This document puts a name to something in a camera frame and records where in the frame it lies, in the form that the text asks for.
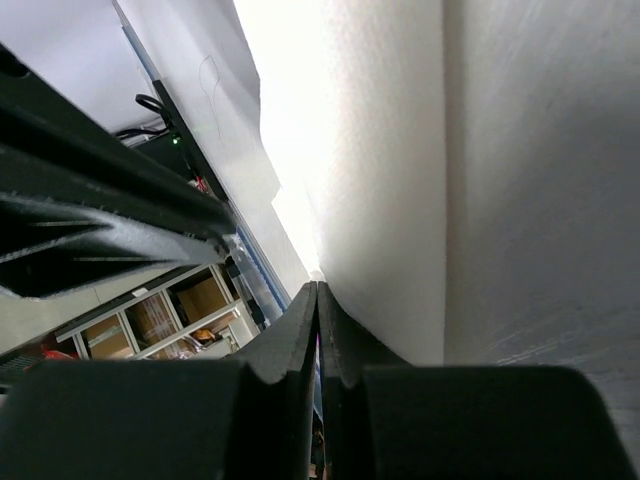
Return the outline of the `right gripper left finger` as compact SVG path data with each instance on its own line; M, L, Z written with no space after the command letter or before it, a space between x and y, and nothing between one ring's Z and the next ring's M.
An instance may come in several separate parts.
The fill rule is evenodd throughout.
M5 479L305 479L317 286L235 354L50 360L1 409Z

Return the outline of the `white paper napkin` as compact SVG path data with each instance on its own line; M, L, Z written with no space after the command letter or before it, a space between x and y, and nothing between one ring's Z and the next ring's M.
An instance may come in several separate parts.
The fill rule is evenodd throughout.
M240 1L274 204L305 267L380 341L444 360L440 1Z

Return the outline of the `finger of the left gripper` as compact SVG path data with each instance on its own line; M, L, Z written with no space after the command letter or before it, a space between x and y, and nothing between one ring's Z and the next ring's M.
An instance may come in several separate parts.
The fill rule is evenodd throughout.
M211 264L225 241L104 211L1 195L1 293L49 299L137 271Z
M200 240L235 231L222 202L124 146L7 48L1 50L1 190Z

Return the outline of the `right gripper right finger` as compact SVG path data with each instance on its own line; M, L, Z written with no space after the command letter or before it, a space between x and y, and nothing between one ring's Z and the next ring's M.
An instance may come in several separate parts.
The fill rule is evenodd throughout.
M417 367L317 288L331 479L632 479L595 387L557 366Z

